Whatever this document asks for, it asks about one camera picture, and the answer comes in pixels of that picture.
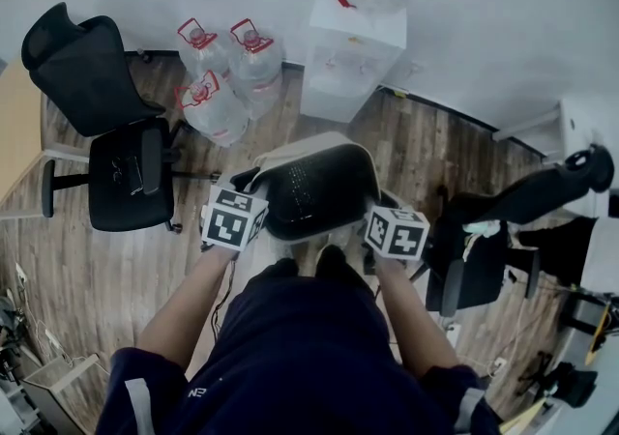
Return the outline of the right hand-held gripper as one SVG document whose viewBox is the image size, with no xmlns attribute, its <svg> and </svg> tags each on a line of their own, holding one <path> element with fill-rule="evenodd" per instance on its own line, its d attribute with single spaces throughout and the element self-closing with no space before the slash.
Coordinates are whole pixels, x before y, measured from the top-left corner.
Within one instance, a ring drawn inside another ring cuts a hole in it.
<svg viewBox="0 0 619 435">
<path fill-rule="evenodd" d="M 380 198 L 364 196 L 366 212 L 359 235 L 376 255 L 400 261 L 419 261 L 427 242 L 427 217 L 388 190 Z"/>
</svg>

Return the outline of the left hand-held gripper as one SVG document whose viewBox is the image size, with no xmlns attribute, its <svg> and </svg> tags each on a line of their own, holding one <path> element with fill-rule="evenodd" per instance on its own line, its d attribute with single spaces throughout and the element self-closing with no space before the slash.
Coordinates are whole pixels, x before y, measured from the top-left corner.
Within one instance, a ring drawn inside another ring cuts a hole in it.
<svg viewBox="0 0 619 435">
<path fill-rule="evenodd" d="M 211 186 L 200 215 L 204 245 L 245 250 L 257 238 L 269 211 L 268 201 L 255 196 L 251 186 L 259 172 L 255 167 Z"/>
</svg>

